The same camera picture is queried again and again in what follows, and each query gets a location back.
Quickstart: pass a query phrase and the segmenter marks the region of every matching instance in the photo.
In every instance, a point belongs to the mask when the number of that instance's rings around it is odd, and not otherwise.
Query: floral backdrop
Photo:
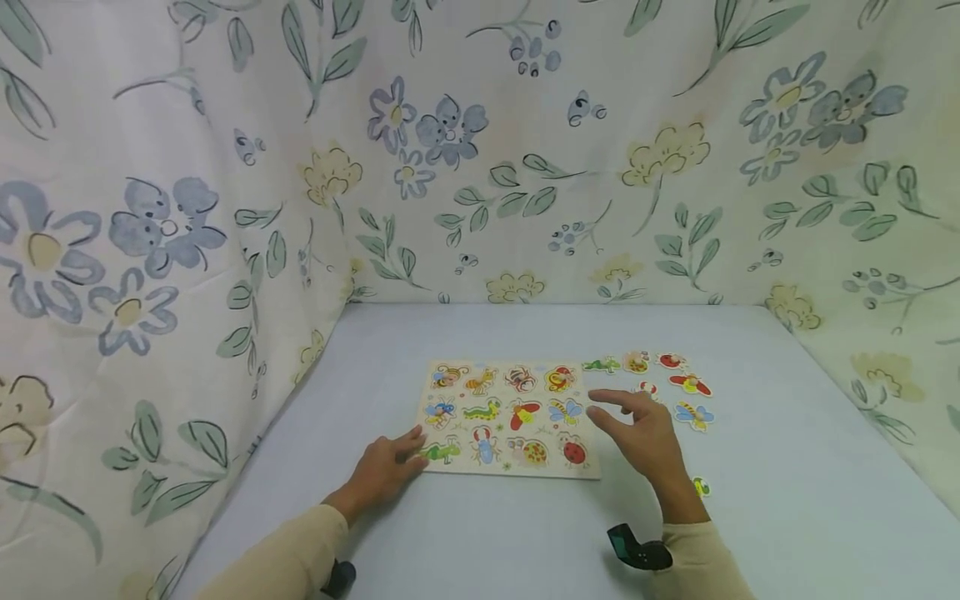
[[[358,301],[765,305],[960,514],[958,4],[0,0],[4,589],[170,597]]]

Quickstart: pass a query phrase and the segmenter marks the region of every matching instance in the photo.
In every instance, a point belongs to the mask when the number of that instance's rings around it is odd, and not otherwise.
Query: left hand
[[[429,463],[417,454],[425,442],[419,425],[395,440],[377,438],[367,446],[346,484],[324,504],[337,509],[352,526],[368,509],[392,502]]]

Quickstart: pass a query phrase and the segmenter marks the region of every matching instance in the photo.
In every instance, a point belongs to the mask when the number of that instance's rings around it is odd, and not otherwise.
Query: beige sleeve
[[[654,571],[657,600],[756,600],[712,522],[663,525],[673,566]]]
[[[206,585],[197,600],[303,600],[326,585],[347,521],[321,504],[280,525]]]

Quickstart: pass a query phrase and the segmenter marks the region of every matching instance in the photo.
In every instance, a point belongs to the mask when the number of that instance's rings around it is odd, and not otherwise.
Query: white table
[[[346,480],[364,446],[415,419],[433,358],[584,361],[682,353],[714,390],[708,434],[678,430],[691,474],[759,598],[956,599],[960,523],[765,310],[712,306],[353,305],[188,566],[197,590]],[[648,377],[665,399],[672,373]],[[588,387],[636,384],[619,372]],[[660,533],[649,485],[609,440],[603,479],[425,473],[345,554],[353,600],[652,598],[607,528]]]

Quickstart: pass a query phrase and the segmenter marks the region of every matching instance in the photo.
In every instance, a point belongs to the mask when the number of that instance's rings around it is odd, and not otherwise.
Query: wooden puzzle board
[[[426,470],[600,479],[587,402],[574,361],[432,361],[417,411]]]

